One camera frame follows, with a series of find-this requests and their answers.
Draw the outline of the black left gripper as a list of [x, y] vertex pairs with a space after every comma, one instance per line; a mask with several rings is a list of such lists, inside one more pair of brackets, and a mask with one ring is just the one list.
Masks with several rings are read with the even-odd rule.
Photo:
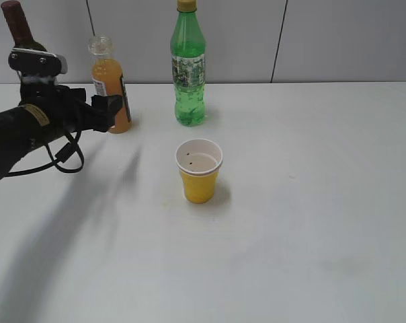
[[122, 108], [122, 96], [91, 97], [82, 87], [56, 84], [66, 74], [66, 58], [42, 50], [14, 48], [8, 64], [20, 80], [21, 101], [17, 109], [17, 131], [21, 135], [63, 135], [95, 130], [108, 132]]

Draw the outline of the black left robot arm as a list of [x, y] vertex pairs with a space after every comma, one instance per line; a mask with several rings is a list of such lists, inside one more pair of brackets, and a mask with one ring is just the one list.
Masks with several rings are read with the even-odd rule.
[[[59, 85], [56, 77], [67, 72], [66, 59], [43, 50], [13, 48], [8, 57], [20, 79], [19, 104], [0, 112], [0, 180], [25, 176], [54, 167], [65, 174], [83, 166], [62, 166], [72, 155], [84, 161], [79, 139], [83, 131], [107, 132], [122, 108], [121, 95], [94, 95], [86, 102], [83, 88]], [[30, 152], [45, 148], [47, 164], [14, 172], [17, 162]]]

